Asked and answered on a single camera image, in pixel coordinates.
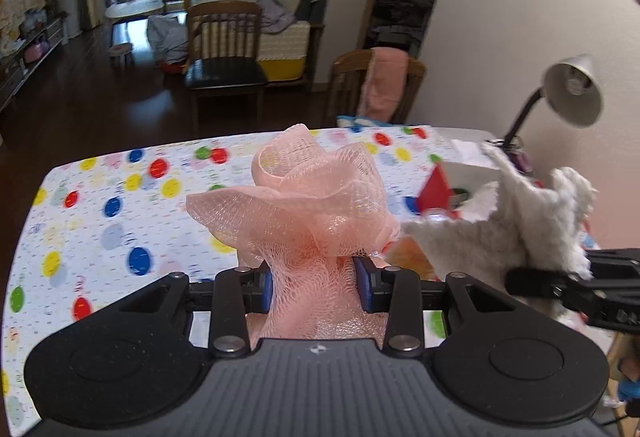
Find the dark wooden chair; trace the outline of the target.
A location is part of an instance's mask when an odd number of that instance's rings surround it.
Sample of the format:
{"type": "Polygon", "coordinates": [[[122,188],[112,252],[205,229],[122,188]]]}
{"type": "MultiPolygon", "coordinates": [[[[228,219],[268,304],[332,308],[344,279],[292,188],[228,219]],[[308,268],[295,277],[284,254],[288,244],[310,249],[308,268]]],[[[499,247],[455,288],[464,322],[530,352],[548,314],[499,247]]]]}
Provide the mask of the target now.
{"type": "Polygon", "coordinates": [[[188,63],[184,87],[191,96],[192,123],[198,125],[198,98],[210,92],[250,90],[256,121],[262,120],[267,76],[258,64],[262,8],[242,0],[209,1],[186,13],[188,63]]]}

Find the pink mesh bath sponge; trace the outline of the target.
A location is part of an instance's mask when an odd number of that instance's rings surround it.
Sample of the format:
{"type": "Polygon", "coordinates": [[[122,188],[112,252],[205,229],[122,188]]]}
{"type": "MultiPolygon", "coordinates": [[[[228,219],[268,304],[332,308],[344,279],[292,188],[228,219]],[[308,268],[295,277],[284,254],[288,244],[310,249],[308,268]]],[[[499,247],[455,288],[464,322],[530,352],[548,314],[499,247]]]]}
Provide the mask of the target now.
{"type": "Polygon", "coordinates": [[[253,185],[186,198],[186,212],[240,263],[271,270],[271,306],[248,316],[250,342],[381,342],[386,317],[363,311],[352,260],[381,251],[399,223],[366,146],[326,151],[305,125],[294,125],[257,151],[252,176],[253,185]]]}

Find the red cardboard box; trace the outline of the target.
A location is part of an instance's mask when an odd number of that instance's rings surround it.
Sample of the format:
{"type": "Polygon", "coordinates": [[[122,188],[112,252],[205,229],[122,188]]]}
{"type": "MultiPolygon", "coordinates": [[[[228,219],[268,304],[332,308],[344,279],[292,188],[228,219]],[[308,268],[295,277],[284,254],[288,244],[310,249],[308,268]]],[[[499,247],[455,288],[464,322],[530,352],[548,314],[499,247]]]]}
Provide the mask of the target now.
{"type": "Polygon", "coordinates": [[[438,162],[416,197],[416,212],[420,216],[439,213],[457,217],[456,211],[460,206],[474,199],[486,185],[498,180],[497,168],[438,162]]]}

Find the grey desk lamp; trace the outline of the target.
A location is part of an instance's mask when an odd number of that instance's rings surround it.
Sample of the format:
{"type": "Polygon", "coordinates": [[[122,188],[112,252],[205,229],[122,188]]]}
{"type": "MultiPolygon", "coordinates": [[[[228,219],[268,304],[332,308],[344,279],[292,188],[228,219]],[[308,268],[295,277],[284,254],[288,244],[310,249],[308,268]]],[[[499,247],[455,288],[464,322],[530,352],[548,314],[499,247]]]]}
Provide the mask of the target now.
{"type": "Polygon", "coordinates": [[[603,92],[598,82],[594,59],[587,54],[563,59],[548,67],[540,86],[529,96],[500,148],[508,151],[527,116],[538,101],[548,106],[566,123],[585,128],[593,125],[603,111],[603,92]]]}

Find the white coffee table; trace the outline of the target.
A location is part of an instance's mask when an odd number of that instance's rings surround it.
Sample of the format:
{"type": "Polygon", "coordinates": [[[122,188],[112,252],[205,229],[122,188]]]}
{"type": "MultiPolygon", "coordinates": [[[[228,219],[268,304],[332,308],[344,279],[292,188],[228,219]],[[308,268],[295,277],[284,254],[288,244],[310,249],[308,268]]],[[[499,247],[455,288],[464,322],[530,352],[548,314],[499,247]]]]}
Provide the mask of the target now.
{"type": "Polygon", "coordinates": [[[105,19],[110,23],[129,22],[160,14],[164,0],[131,0],[111,5],[105,11],[105,19]]]}

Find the pink towel on chair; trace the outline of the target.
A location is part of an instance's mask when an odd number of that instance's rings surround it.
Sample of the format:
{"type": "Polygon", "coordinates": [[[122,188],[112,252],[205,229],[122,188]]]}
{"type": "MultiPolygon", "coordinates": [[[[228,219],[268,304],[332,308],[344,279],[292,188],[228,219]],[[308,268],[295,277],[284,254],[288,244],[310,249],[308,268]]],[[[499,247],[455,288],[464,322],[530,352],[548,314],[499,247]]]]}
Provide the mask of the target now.
{"type": "Polygon", "coordinates": [[[409,56],[400,49],[375,47],[361,87],[357,116],[388,122],[399,105],[406,85],[409,56]]]}

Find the sofa with cushions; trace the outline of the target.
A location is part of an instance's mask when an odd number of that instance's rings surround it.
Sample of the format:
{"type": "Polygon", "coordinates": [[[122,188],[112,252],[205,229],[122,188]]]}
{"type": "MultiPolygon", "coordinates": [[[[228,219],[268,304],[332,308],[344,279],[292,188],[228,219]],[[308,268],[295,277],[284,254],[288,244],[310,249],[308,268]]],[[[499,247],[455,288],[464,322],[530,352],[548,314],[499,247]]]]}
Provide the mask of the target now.
{"type": "Polygon", "coordinates": [[[250,2],[262,8],[257,61],[274,84],[310,81],[316,70],[325,0],[192,0],[250,2]]]}

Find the white fluffy cloth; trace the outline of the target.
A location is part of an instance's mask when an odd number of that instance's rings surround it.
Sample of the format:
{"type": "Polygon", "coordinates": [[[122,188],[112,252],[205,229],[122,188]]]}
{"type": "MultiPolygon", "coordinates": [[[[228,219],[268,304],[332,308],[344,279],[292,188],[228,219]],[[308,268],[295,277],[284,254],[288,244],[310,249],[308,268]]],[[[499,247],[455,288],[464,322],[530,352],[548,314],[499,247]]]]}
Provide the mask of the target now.
{"type": "Polygon", "coordinates": [[[555,168],[551,186],[540,188],[514,168],[499,148],[486,144],[483,151],[499,172],[497,206],[487,218],[422,218],[401,225],[437,277],[462,271],[501,292],[506,290],[506,273],[521,267],[590,280],[580,234],[597,189],[567,166],[555,168]]]}

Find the wooden chair with pink towel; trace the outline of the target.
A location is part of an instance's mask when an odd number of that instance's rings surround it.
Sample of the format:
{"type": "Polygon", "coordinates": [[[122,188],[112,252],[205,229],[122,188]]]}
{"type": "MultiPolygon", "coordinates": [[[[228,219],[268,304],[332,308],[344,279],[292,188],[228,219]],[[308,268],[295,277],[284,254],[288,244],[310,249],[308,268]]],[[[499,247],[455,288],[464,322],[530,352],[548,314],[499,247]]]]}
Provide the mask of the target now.
{"type": "MultiPolygon", "coordinates": [[[[361,87],[366,79],[371,49],[353,50],[334,61],[323,110],[324,124],[337,123],[337,116],[357,116],[361,87]]],[[[402,124],[405,122],[425,75],[426,65],[409,56],[406,85],[396,112],[388,122],[380,123],[402,124]]]]}

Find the white bag on floor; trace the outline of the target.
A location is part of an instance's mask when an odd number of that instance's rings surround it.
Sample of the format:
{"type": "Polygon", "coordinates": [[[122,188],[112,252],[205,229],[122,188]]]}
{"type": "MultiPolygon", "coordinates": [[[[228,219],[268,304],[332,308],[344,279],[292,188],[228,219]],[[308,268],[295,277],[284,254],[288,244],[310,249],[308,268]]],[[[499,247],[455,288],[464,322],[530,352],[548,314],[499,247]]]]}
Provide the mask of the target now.
{"type": "Polygon", "coordinates": [[[186,25],[176,16],[149,16],[146,38],[157,64],[182,64],[189,56],[186,25]]]}

